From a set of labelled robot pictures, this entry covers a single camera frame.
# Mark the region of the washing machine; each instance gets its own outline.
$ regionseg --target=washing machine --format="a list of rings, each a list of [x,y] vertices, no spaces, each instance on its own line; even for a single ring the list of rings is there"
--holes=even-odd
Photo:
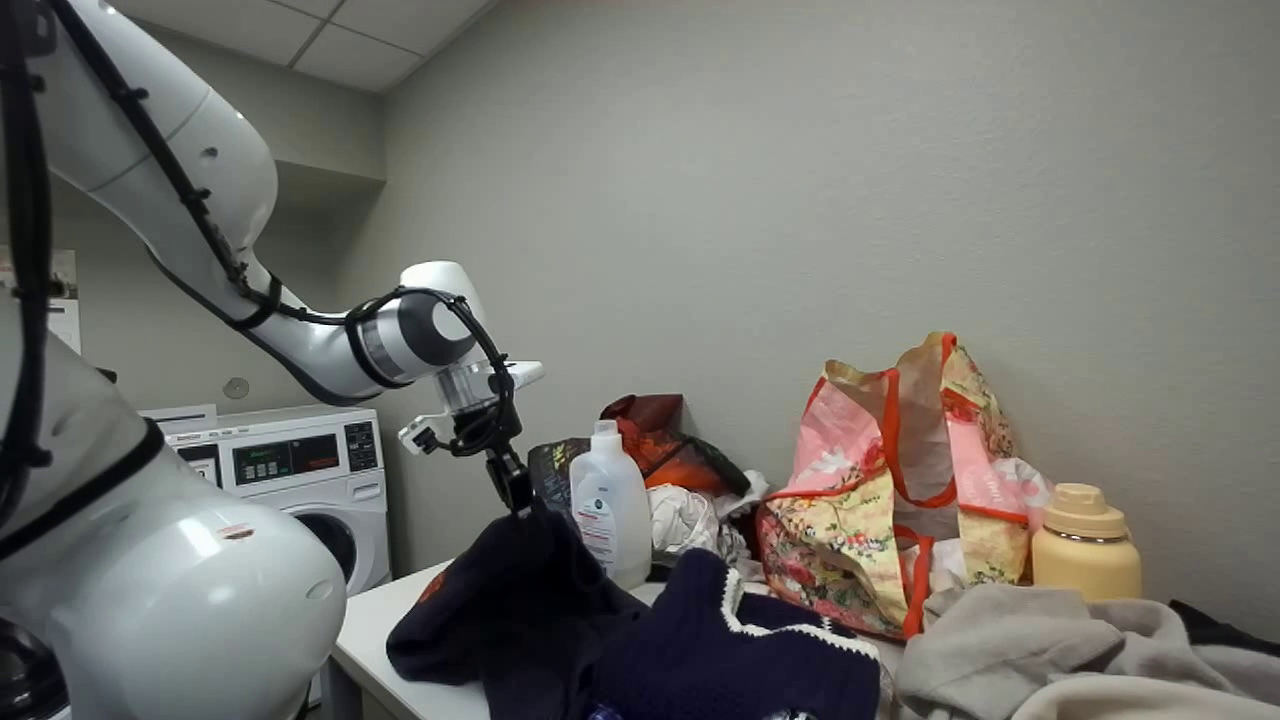
[[[372,409],[272,409],[166,430],[207,484],[298,515],[346,566],[350,591],[391,580],[387,475]],[[312,720],[333,716],[333,669],[310,692]]]

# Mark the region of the plastic bottle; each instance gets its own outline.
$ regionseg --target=plastic bottle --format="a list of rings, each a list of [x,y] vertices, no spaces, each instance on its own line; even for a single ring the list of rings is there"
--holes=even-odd
[[[610,580],[644,583],[653,561],[647,490],[618,422],[597,422],[591,448],[568,463],[568,504]]]
[[[1033,580],[1093,603],[1145,594],[1145,564],[1124,513],[1095,484],[1057,484],[1033,535]]]

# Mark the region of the ceiling tile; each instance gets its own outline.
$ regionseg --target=ceiling tile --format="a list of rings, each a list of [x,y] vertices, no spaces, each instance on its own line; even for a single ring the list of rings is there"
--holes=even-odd
[[[290,64],[321,29],[316,14],[268,0],[118,0],[118,6],[265,64]]]
[[[412,51],[329,22],[294,69],[333,84],[383,93],[416,64],[422,57]]]
[[[329,14],[342,0],[272,0],[310,14]]]
[[[488,0],[346,0],[333,20],[416,57],[433,57],[480,6],[488,6]]]

